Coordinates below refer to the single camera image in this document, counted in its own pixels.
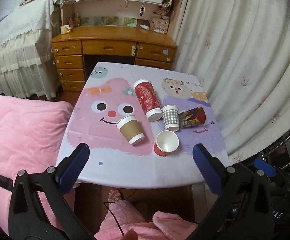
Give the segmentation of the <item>tall red paper cup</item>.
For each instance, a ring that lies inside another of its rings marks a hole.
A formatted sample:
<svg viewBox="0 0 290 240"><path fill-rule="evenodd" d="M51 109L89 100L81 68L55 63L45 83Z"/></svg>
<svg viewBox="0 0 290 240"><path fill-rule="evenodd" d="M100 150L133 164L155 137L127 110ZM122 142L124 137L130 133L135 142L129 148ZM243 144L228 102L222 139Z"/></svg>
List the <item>tall red paper cup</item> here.
<svg viewBox="0 0 290 240"><path fill-rule="evenodd" d="M139 79L134 83L133 89L148 121L160 120L163 116L162 107L152 82L147 79Z"/></svg>

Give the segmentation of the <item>pink fleece sleeve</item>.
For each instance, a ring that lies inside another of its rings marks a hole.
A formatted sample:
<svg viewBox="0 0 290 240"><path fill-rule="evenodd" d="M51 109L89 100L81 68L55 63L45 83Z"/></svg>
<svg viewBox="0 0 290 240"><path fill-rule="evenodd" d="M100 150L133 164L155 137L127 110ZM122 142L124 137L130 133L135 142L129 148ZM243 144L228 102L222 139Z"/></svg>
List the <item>pink fleece sleeve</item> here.
<svg viewBox="0 0 290 240"><path fill-rule="evenodd" d="M151 222L131 202L124 199L118 189L108 194L107 214L96 239L186 239L197 227L172 213L157 211Z"/></svg>

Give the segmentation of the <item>grey checkered paper cup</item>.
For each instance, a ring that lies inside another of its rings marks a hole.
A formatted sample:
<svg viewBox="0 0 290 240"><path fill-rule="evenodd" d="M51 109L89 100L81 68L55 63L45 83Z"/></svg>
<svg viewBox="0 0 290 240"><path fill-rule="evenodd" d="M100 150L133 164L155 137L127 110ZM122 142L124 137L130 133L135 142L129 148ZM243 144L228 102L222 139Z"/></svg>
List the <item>grey checkered paper cup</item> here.
<svg viewBox="0 0 290 240"><path fill-rule="evenodd" d="M165 130L176 132L179 130L179 109L176 105L166 105L162 108Z"/></svg>

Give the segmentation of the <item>wooden bookshelf hutch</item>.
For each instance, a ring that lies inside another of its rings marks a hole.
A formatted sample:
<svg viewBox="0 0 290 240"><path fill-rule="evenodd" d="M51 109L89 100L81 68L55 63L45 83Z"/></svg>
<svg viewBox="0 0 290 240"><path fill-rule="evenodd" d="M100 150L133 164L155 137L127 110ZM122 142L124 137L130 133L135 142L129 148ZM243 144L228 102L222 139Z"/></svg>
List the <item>wooden bookshelf hutch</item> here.
<svg viewBox="0 0 290 240"><path fill-rule="evenodd" d="M137 27L172 35L182 0L162 4L133 0L62 0L61 23L79 26Z"/></svg>

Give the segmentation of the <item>small red paper cup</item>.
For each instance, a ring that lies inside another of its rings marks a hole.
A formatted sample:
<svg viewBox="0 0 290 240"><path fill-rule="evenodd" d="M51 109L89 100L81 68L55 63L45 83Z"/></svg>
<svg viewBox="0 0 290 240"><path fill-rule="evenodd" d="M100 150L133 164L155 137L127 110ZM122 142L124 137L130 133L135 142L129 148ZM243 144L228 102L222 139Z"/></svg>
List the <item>small red paper cup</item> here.
<svg viewBox="0 0 290 240"><path fill-rule="evenodd" d="M179 138L172 131L161 131L154 144L154 152L165 157L168 154L175 152L179 147Z"/></svg>

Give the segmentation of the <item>brown sleeve paper cup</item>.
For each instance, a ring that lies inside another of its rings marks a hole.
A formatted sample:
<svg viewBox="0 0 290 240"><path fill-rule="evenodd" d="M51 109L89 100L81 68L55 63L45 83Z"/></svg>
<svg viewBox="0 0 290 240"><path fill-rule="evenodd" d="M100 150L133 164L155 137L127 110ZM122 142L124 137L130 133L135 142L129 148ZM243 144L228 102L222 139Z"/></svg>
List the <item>brown sleeve paper cup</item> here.
<svg viewBox="0 0 290 240"><path fill-rule="evenodd" d="M121 118L119 122L117 122L116 128L132 146L138 144L145 138L145 135L134 115L128 115Z"/></svg>

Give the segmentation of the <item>small cream mug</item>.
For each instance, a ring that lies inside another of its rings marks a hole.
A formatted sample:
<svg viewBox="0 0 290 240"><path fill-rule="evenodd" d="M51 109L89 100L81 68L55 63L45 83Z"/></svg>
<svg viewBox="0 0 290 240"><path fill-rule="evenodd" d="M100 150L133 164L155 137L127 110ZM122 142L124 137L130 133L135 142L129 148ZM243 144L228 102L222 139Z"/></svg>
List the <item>small cream mug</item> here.
<svg viewBox="0 0 290 240"><path fill-rule="evenodd" d="M69 24L67 24L67 25L62 25L62 26L60 27L60 33L61 33L62 35L70 33L71 30L72 30L72 28L69 26Z"/></svg>

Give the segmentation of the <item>wooden desk with drawers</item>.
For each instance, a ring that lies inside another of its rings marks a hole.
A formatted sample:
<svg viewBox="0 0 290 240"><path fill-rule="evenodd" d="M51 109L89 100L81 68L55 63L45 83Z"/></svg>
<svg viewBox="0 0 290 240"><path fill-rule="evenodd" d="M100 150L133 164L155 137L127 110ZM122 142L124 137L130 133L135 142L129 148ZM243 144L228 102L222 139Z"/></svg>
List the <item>wooden desk with drawers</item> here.
<svg viewBox="0 0 290 240"><path fill-rule="evenodd" d="M100 61L170 69L176 49L167 34L135 27L78 27L52 39L61 86L75 92Z"/></svg>

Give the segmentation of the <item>white lace covered bed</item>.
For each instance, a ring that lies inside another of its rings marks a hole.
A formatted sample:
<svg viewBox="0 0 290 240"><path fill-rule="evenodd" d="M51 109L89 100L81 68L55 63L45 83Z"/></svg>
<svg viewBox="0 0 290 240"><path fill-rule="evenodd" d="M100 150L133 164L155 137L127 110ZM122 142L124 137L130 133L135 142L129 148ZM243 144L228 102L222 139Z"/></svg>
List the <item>white lace covered bed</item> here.
<svg viewBox="0 0 290 240"><path fill-rule="evenodd" d="M60 79L51 40L59 33L59 0L35 0L0 21L0 94L56 96Z"/></svg>

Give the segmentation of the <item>cartoon printed tablecloth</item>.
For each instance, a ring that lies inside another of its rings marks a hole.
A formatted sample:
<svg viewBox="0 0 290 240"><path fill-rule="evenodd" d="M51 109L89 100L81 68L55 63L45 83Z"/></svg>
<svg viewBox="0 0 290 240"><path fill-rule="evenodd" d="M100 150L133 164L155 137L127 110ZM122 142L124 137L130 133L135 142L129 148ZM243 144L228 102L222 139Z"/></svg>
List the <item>cartoon printed tablecloth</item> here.
<svg viewBox="0 0 290 240"><path fill-rule="evenodd" d="M78 144L89 159L78 181L124 189L161 189L202 181L196 144L230 161L198 78L171 70L100 62L88 76L57 161Z"/></svg>

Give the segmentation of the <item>dark patterned paper cup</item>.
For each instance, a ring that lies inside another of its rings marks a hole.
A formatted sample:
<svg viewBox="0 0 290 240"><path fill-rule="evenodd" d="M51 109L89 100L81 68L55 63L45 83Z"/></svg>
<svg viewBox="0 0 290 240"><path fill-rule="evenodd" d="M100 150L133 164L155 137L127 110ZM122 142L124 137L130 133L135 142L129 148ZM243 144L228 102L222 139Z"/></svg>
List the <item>dark patterned paper cup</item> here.
<svg viewBox="0 0 290 240"><path fill-rule="evenodd" d="M185 112L179 113L180 128L188 128L207 124L209 118L202 107L195 107Z"/></svg>

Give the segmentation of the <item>metal chair frame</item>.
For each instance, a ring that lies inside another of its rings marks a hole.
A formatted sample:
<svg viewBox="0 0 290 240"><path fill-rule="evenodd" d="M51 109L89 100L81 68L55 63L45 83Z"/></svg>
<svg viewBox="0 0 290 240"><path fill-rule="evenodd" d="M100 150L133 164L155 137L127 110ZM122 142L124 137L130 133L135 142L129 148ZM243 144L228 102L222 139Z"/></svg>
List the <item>metal chair frame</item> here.
<svg viewBox="0 0 290 240"><path fill-rule="evenodd" d="M260 152L260 156L269 164L290 173L290 130L276 142Z"/></svg>

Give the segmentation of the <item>pink fluffy blanket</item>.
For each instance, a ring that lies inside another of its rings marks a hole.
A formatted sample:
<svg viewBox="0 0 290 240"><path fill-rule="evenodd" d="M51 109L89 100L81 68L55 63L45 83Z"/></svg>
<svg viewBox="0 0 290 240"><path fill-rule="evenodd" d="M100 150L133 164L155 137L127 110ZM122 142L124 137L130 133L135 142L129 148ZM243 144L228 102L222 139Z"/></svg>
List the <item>pink fluffy blanket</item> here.
<svg viewBox="0 0 290 240"><path fill-rule="evenodd" d="M15 180L19 170L40 173L56 165L73 111L64 101L0 96L0 176ZM0 187L0 227L8 232L11 192Z"/></svg>

